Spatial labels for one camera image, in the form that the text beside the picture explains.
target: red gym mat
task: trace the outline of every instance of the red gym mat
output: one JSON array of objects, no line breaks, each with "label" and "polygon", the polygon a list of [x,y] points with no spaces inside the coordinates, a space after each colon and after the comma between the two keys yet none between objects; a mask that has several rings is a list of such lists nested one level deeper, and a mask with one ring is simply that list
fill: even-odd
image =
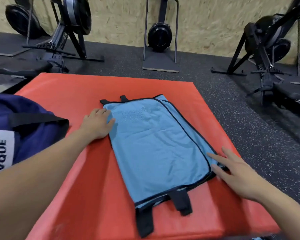
[{"label": "red gym mat", "polygon": [[[221,146],[236,151],[191,82],[43,73],[17,93],[69,119],[70,132],[79,128],[84,115],[102,108],[101,99],[119,101],[121,95],[139,99],[159,94],[171,101],[219,154]],[[154,232],[149,239],[211,239],[279,231],[261,205],[240,199],[217,178],[191,190],[189,196],[193,213],[186,217],[170,201],[154,207]],[[80,154],[27,239],[139,239],[134,205],[108,137]]]}]

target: wooden wall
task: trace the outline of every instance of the wooden wall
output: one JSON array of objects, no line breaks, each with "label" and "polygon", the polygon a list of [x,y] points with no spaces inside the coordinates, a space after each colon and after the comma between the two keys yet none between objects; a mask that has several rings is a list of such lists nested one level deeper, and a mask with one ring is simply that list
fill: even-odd
[{"label": "wooden wall", "polygon": [[[14,32],[4,9],[13,0],[0,0],[0,31]],[[146,0],[89,0],[93,27],[88,41],[143,46]],[[179,0],[178,50],[231,57],[244,26],[264,15],[284,13],[291,0]],[[49,0],[35,0],[35,11],[48,33],[56,27]],[[158,19],[160,0],[149,1],[148,30]],[[176,3],[168,2],[166,22],[175,32]],[[281,61],[296,59],[297,29],[287,38],[292,41],[289,54]]]}]

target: finger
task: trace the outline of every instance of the finger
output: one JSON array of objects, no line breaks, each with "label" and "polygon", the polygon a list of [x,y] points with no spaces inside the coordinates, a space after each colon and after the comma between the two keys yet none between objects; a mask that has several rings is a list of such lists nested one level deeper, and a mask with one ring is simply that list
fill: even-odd
[{"label": "finger", "polygon": [[227,184],[230,183],[232,179],[232,175],[227,174],[224,170],[222,170],[220,167],[218,167],[216,164],[213,164],[212,166],[212,171],[223,181],[225,181]]},{"label": "finger", "polygon": [[97,112],[97,115],[102,115],[104,112],[106,112],[107,110],[105,108],[103,109],[100,109],[98,112]]},{"label": "finger", "polygon": [[100,109],[95,108],[94,110],[91,111],[90,116],[94,116]]},{"label": "finger", "polygon": [[116,119],[115,119],[115,118],[112,118],[112,119],[109,121],[109,123],[107,124],[107,128],[108,128],[109,131],[111,131],[113,125],[115,124],[115,121],[116,121]]},{"label": "finger", "polygon": [[243,159],[238,157],[232,150],[225,148],[224,146],[222,147],[222,151],[227,156],[227,158],[232,161],[235,161],[235,162],[243,161]]},{"label": "finger", "polygon": [[106,116],[108,118],[108,116],[110,115],[111,110],[107,110],[103,113],[104,116]]},{"label": "finger", "polygon": [[222,157],[222,156],[219,156],[219,155],[216,155],[216,154],[212,154],[212,153],[207,153],[209,157],[213,158],[214,160],[216,160],[217,162],[225,165],[227,168],[230,169],[231,167],[231,161],[225,157]]}]

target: person's left hand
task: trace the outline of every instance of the person's left hand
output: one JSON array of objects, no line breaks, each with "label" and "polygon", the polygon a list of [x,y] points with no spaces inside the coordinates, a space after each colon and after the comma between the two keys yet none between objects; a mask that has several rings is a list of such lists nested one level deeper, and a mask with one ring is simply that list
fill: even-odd
[{"label": "person's left hand", "polygon": [[111,111],[106,109],[96,108],[92,110],[90,115],[84,117],[80,130],[84,131],[92,141],[106,137],[116,120],[112,118],[109,123],[107,123],[110,113]]}]

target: hand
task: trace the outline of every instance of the hand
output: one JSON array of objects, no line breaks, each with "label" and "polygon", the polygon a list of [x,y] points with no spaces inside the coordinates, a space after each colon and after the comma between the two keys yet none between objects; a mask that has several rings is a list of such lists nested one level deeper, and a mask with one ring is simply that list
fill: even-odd
[{"label": "hand", "polygon": [[80,130],[84,131],[91,141],[106,137],[115,123],[115,118],[112,118],[107,123],[108,116],[111,111],[106,109],[94,109],[90,115],[86,115],[80,126]]},{"label": "hand", "polygon": [[211,153],[208,153],[208,156],[225,165],[231,175],[217,165],[212,165],[212,170],[240,197],[258,201],[263,194],[272,189],[273,186],[257,174],[242,158],[224,147],[222,147],[222,151],[227,158]]}]

